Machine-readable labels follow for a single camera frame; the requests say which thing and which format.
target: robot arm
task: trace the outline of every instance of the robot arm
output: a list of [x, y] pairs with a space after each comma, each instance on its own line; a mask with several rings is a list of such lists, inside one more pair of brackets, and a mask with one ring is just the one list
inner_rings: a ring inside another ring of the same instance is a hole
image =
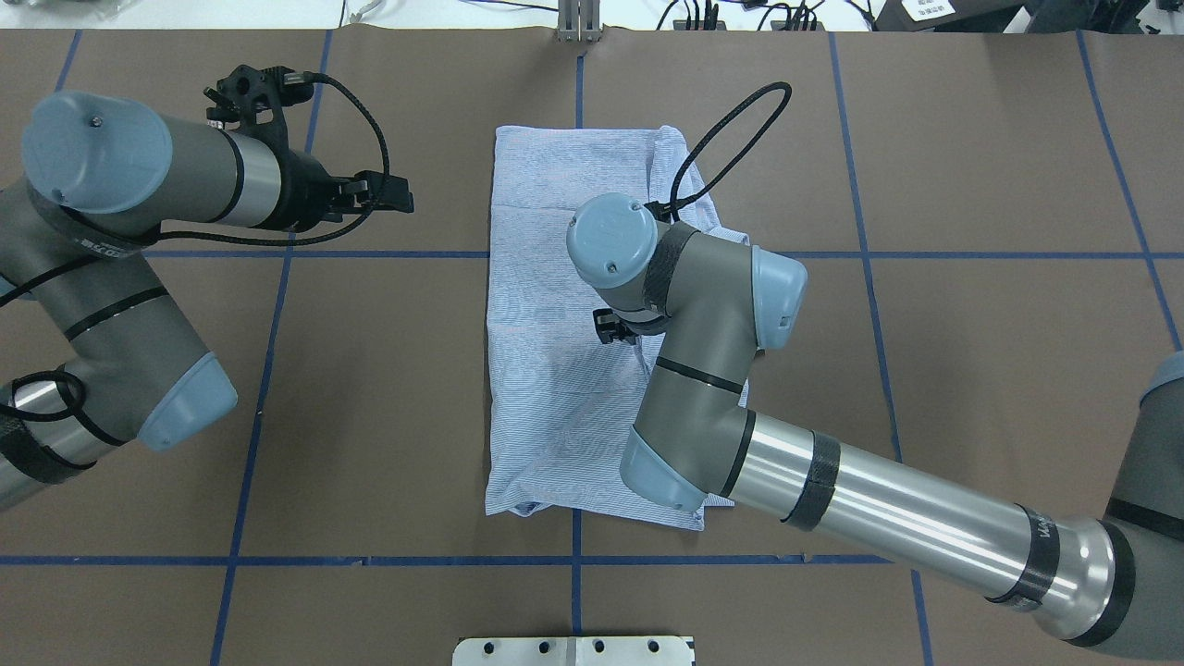
[[317, 76], [239, 66], [206, 90], [212, 124], [77, 91], [33, 111], [26, 177], [0, 193], [0, 305], [36, 296], [77, 356], [0, 388], [0, 510], [133, 438], [167, 449], [234, 406], [226, 373], [140, 254], [162, 220], [300, 232], [413, 210], [401, 178], [334, 178], [289, 149], [283, 108], [311, 98]]
[[611, 313], [601, 340], [665, 332], [622, 461], [625, 484], [693, 511], [707, 493], [933, 571], [1053, 636], [1121, 657], [1184, 658], [1184, 353], [1145, 396], [1103, 520], [1054, 520], [736, 405], [758, 348], [789, 339], [798, 262], [681, 223], [624, 194], [567, 229]]

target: blue cloth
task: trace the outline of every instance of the blue cloth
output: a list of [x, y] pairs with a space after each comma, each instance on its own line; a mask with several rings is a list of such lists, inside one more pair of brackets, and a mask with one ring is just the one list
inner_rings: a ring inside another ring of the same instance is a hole
[[[694, 513], [651, 504], [620, 480], [619, 465], [661, 337], [601, 345], [592, 310], [604, 301], [575, 274], [565, 231], [597, 194], [665, 201], [687, 142], [659, 129], [497, 130], [489, 252], [491, 470], [485, 513], [530, 515], [553, 505], [703, 529]], [[703, 186], [697, 168], [680, 196]], [[703, 197], [688, 224], [738, 243]], [[747, 386], [741, 403], [747, 398]], [[708, 498], [706, 505], [731, 506]]]

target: white bracket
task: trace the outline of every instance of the white bracket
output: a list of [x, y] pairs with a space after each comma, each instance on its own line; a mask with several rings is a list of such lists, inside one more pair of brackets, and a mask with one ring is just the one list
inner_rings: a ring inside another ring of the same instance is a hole
[[600, 0], [559, 0], [560, 41], [600, 41]]
[[452, 666], [695, 666], [695, 639], [465, 639], [452, 652]]

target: towel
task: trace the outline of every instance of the towel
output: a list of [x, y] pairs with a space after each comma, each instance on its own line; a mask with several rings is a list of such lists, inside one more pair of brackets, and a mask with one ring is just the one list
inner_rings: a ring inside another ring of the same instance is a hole
[[[665, 201], [687, 142], [659, 129], [497, 129], [489, 238], [491, 470], [485, 513], [530, 515], [559, 505], [687, 530], [693, 513], [652, 504], [620, 480], [620, 457], [662, 337], [601, 345], [604, 301], [567, 257], [567, 223], [598, 194]], [[703, 187], [696, 167], [680, 197]], [[700, 231], [748, 243], [703, 197], [680, 211]], [[747, 399], [747, 385], [740, 398]], [[731, 506], [709, 495], [704, 506]]]

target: label sticker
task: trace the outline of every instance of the label sticker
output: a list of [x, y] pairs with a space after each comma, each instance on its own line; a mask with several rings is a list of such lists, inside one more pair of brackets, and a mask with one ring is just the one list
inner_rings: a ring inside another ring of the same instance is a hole
[[905, 11], [914, 21], [927, 21], [938, 17], [948, 17], [954, 13], [950, 0], [901, 0]]

